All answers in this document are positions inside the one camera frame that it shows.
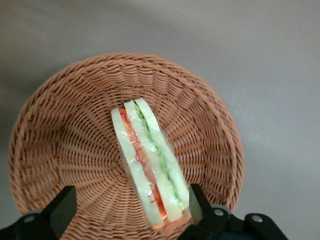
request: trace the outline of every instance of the sandwich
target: sandwich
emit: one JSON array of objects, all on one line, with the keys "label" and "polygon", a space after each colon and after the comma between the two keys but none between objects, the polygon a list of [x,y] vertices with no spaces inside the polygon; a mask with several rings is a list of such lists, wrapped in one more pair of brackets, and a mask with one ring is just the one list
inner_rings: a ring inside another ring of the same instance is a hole
[{"label": "sandwich", "polygon": [[113,109],[111,117],[149,222],[157,229],[179,220],[189,207],[189,190],[152,109],[140,98]]}]

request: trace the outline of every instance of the gray table surface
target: gray table surface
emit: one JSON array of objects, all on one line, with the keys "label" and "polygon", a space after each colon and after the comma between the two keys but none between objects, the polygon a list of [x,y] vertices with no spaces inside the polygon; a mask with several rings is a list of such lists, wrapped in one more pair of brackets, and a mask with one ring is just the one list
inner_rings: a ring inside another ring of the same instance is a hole
[{"label": "gray table surface", "polygon": [[289,239],[320,238],[320,1],[0,2],[0,228],[19,213],[8,141],[51,75],[113,52],[162,56],[207,81],[245,153],[235,215],[270,216]]}]

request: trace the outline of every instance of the screw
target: screw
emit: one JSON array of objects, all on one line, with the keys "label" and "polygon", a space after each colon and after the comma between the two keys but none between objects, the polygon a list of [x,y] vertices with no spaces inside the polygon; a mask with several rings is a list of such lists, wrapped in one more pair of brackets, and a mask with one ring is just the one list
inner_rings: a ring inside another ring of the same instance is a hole
[{"label": "screw", "polygon": [[31,216],[27,216],[23,222],[26,224],[26,223],[30,223],[32,222],[33,220],[35,220],[35,216],[34,215],[31,215]]},{"label": "screw", "polygon": [[218,209],[218,208],[215,209],[213,212],[217,216],[223,216],[224,215],[224,212],[221,209]]},{"label": "screw", "polygon": [[262,222],[263,222],[262,218],[261,218],[260,216],[258,216],[258,215],[252,215],[251,218],[252,218],[252,220],[255,221],[256,223],[262,223]]}]

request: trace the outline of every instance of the wrapped sandwich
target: wrapped sandwich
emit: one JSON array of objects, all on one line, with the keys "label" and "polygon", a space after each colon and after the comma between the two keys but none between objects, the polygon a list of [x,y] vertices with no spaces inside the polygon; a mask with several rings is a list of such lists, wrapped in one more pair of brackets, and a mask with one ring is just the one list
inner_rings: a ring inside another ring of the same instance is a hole
[{"label": "wrapped sandwich", "polygon": [[126,169],[154,228],[178,221],[189,208],[180,165],[148,103],[140,98],[111,111]]}]

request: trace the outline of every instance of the woven basket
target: woven basket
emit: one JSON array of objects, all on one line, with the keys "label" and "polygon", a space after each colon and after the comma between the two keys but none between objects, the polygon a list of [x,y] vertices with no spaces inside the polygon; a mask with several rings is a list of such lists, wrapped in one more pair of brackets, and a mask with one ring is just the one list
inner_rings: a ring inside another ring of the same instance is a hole
[{"label": "woven basket", "polygon": [[[234,210],[244,157],[218,95],[186,69],[154,55],[114,53],[71,64],[27,101],[9,147],[9,178],[21,213],[75,185],[78,211],[63,239],[165,239],[153,230],[121,164],[111,109],[144,98],[173,145],[188,183]],[[188,224],[168,239],[176,239]]]}]

